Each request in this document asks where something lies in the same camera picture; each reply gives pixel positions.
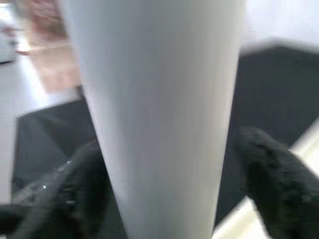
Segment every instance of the white tile floor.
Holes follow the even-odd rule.
[[[49,95],[26,56],[0,65],[0,203],[9,200],[17,116],[78,99],[74,89]]]

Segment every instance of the white pole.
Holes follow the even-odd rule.
[[[244,1],[64,4],[129,238],[210,238]]]

